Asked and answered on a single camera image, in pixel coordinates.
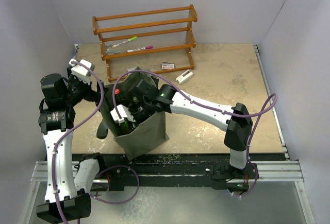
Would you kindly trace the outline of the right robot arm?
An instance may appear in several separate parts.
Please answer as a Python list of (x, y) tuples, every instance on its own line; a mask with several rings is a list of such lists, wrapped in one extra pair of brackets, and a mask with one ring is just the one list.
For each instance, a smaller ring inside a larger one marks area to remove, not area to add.
[(138, 80), (128, 92), (148, 111), (190, 116), (224, 131), (224, 144), (230, 152), (230, 174), (234, 178), (242, 178), (247, 173), (248, 141), (253, 121), (245, 105), (216, 104), (195, 98), (172, 85), (164, 84), (157, 88), (145, 80)]

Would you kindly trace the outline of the grey-green canvas bag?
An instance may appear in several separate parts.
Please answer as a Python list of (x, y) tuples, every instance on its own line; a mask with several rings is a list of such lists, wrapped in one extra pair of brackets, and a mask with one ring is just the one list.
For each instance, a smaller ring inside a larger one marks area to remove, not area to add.
[(155, 93), (158, 90), (158, 82), (159, 80), (150, 74), (134, 72), (130, 73), (123, 82), (119, 82), (116, 86), (113, 84), (105, 86), (106, 93), (100, 108), (102, 121), (97, 130), (97, 137), (104, 139), (110, 131), (113, 140), (125, 151), (129, 160), (152, 151), (169, 139), (166, 133), (166, 115), (164, 112), (155, 113), (130, 134), (122, 134), (119, 124), (113, 121), (110, 114), (110, 111), (114, 108), (112, 90), (118, 88), (121, 91), (121, 105), (127, 108), (130, 104), (133, 104), (132, 98), (134, 96), (141, 102), (151, 105), (151, 98), (147, 96), (146, 91), (140, 92), (137, 85), (146, 83), (146, 86), (150, 86), (150, 90)]

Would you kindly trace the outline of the green glass bottle gold cap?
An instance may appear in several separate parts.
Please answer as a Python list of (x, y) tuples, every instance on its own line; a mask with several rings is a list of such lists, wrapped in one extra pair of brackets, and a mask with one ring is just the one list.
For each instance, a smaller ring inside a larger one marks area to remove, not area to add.
[(130, 121), (125, 121), (121, 124), (119, 124), (120, 130), (122, 134), (130, 134), (135, 129), (134, 123)]

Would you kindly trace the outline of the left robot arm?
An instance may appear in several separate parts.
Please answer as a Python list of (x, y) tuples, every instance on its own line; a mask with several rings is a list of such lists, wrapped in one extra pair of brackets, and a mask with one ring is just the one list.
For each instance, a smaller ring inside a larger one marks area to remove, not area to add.
[(83, 99), (99, 108), (105, 88), (97, 82), (97, 91), (77, 76), (64, 78), (49, 74), (41, 79), (44, 99), (40, 102), (38, 119), (47, 152), (47, 189), (44, 203), (36, 207), (37, 216), (48, 223), (81, 220), (91, 213), (90, 191), (93, 180), (102, 178), (106, 166), (99, 153), (87, 156), (73, 173), (72, 140), (74, 106)]

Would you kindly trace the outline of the Coca-Cola glass bottle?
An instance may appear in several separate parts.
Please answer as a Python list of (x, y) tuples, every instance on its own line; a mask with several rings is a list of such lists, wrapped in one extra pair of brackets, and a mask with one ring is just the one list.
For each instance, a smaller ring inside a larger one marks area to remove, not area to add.
[(120, 105), (122, 102), (122, 95), (121, 95), (121, 91), (118, 88), (115, 88), (114, 91), (114, 95), (115, 95), (115, 102), (117, 105)]

